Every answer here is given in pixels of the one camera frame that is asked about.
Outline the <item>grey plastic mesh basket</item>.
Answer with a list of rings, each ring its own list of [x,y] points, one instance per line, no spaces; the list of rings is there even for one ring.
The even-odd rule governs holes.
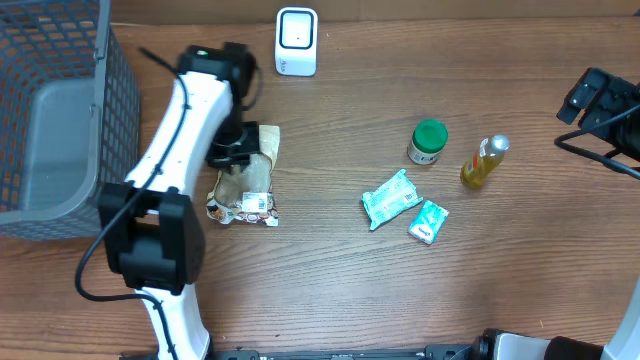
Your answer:
[[[91,237],[138,161],[140,91],[109,0],[1,4],[1,235]]]

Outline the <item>green lid white jar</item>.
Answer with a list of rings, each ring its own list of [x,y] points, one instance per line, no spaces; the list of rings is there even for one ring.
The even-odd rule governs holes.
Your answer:
[[[407,147],[409,158],[416,164],[435,163],[448,141],[446,126],[436,119],[425,119],[414,129]]]

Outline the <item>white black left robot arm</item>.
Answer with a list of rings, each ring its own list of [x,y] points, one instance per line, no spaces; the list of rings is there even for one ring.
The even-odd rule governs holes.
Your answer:
[[[145,56],[174,76],[170,103],[149,147],[121,183],[107,183],[98,199],[102,231],[81,258],[75,287],[95,302],[139,299],[158,340],[158,359],[208,359],[195,282],[206,240],[192,196],[203,166],[229,172],[245,167],[259,147],[259,128],[243,112],[259,67],[244,44],[220,49],[191,45],[171,65]],[[130,293],[93,295],[82,274],[99,245]]]

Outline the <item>yellow liquid bottle silver cap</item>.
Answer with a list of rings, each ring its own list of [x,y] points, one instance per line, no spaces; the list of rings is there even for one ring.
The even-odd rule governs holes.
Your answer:
[[[497,134],[483,139],[478,150],[462,166],[461,183],[469,188],[481,188],[488,175],[501,164],[509,148],[510,140],[506,135]]]

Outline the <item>beige PanTree snack pouch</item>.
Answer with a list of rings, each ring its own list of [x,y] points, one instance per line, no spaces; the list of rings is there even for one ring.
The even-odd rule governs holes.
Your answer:
[[[279,225],[271,175],[278,158],[281,131],[273,125],[260,125],[258,130],[258,153],[250,155],[246,167],[233,165],[231,173],[220,172],[214,189],[207,195],[207,216],[220,224],[242,221]]]

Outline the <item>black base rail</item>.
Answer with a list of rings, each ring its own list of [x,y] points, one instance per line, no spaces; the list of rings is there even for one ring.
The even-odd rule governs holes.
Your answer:
[[[259,353],[255,350],[213,352],[210,360],[451,360],[469,359],[470,345],[428,345],[414,350]]]

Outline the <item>teal snack bar wrapper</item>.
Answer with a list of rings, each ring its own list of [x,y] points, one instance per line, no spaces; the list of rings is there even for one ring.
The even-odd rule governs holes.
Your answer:
[[[375,191],[364,192],[361,200],[370,219],[369,230],[375,231],[402,212],[420,204],[423,198],[406,176],[406,170],[400,169]]]

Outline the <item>teal tissue pack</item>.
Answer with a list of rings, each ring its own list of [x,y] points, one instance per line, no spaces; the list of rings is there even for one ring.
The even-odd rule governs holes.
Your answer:
[[[426,200],[416,218],[408,228],[408,233],[421,242],[431,245],[447,220],[449,211],[436,203]]]

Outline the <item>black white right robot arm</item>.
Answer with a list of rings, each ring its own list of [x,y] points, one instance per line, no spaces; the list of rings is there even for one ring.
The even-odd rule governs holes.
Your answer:
[[[572,131],[515,146],[473,206],[499,274],[470,298],[479,359],[639,355],[639,88],[589,68],[557,116]]]

